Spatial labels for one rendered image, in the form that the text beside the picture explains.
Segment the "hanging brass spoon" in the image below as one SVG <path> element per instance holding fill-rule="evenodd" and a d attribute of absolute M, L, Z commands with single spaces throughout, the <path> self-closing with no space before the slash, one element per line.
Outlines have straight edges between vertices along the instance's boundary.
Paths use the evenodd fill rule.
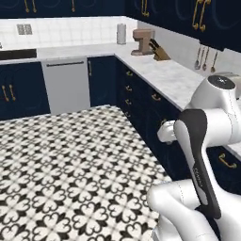
<path fill-rule="evenodd" d="M 217 62 L 217 55 L 218 55 L 218 51 L 216 51 L 216 53 L 215 53 L 213 65 L 212 65 L 211 70 L 210 70 L 211 73 L 216 71 L 215 65 L 216 65 L 216 62 Z"/>

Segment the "navy drawer and cupboard run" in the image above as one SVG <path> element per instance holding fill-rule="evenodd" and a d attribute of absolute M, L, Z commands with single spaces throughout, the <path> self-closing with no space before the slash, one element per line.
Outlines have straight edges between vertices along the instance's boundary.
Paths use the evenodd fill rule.
<path fill-rule="evenodd" d="M 189 179 L 190 171 L 179 143 L 163 143 L 157 137 L 160 126 L 165 121 L 176 120 L 180 110 L 120 60 L 117 60 L 116 69 L 117 106 L 134 125 L 168 176 L 173 181 Z M 152 98 L 155 93 L 161 98 L 160 102 Z M 235 163 L 237 168 L 230 169 L 220 162 L 218 156 L 221 153 L 225 153 L 225 160 Z M 226 191 L 241 195 L 241 162 L 224 147 L 208 148 L 207 154 L 218 184 Z"/>

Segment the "white dishwasher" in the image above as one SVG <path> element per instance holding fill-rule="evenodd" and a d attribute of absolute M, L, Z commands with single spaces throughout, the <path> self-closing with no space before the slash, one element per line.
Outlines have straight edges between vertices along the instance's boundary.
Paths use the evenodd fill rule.
<path fill-rule="evenodd" d="M 46 67 L 46 64 L 84 61 L 81 65 Z M 41 63 L 50 110 L 53 115 L 90 108 L 88 65 L 85 57 Z"/>

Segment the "hanging metal ladle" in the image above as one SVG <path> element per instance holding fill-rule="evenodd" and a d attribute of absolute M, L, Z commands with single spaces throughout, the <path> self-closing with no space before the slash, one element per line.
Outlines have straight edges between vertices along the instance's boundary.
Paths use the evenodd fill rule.
<path fill-rule="evenodd" d="M 198 54 L 197 54 L 197 59 L 195 61 L 195 64 L 194 64 L 194 69 L 197 70 L 198 67 L 199 67 L 199 57 L 200 57 L 200 53 L 201 53 L 201 45 L 199 47 L 199 50 L 198 50 Z"/>

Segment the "navy corner cupboard door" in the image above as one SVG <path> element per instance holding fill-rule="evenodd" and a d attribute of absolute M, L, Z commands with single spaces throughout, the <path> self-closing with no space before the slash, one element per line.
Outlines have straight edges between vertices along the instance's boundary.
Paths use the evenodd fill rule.
<path fill-rule="evenodd" d="M 96 56 L 88 58 L 90 105 L 116 104 L 116 58 Z"/>

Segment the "grey wall socket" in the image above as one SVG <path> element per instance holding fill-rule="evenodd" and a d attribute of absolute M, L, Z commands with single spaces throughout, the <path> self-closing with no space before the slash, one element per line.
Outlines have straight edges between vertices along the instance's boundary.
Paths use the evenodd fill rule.
<path fill-rule="evenodd" d="M 17 24 L 17 30 L 19 35 L 32 35 L 31 24 Z"/>

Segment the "wooden knife block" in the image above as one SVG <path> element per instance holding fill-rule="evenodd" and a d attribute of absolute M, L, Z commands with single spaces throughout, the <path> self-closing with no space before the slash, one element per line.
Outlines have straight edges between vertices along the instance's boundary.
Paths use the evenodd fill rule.
<path fill-rule="evenodd" d="M 166 51 L 154 39 L 150 39 L 149 45 L 153 49 L 155 60 L 157 61 L 170 60 L 170 57 L 166 53 Z"/>

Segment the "hanging metal spoon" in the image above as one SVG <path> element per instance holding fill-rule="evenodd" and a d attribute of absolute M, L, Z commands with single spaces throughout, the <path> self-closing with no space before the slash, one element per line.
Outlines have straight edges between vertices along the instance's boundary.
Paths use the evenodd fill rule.
<path fill-rule="evenodd" d="M 207 51 L 206 51 L 206 55 L 205 55 L 205 60 L 204 60 L 204 63 L 203 63 L 203 65 L 202 65 L 202 70 L 203 71 L 206 71 L 206 68 L 207 68 L 207 64 L 206 64 L 206 62 L 207 62 L 207 58 L 208 58 L 208 55 L 209 55 L 209 47 L 207 48 Z"/>

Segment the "white paper towel roll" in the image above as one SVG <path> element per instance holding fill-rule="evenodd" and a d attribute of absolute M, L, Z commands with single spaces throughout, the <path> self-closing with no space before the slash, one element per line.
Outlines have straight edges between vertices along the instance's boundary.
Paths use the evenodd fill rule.
<path fill-rule="evenodd" d="M 126 43 L 126 25 L 117 24 L 117 44 Z"/>

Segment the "black sink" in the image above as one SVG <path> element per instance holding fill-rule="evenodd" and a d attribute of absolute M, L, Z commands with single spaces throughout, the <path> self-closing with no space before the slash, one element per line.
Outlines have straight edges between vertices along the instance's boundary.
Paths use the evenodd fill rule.
<path fill-rule="evenodd" d="M 0 51 L 0 60 L 36 58 L 36 57 L 37 57 L 36 49 Z"/>

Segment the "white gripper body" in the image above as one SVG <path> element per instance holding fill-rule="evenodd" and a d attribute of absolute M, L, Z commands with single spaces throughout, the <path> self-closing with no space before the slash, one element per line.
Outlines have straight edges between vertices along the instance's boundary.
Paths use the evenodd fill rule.
<path fill-rule="evenodd" d="M 158 139 L 167 144 L 171 144 L 173 141 L 176 141 L 176 136 L 174 134 L 174 120 L 165 121 L 157 132 Z"/>

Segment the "brown coffee machine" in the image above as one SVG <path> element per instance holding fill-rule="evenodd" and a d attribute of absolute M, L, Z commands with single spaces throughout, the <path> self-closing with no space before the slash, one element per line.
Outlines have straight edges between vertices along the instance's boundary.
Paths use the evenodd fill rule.
<path fill-rule="evenodd" d="M 133 31 L 133 39 L 139 43 L 136 50 L 131 52 L 132 56 L 151 55 L 153 50 L 150 48 L 150 40 L 154 37 L 154 30 L 148 28 L 139 28 Z"/>

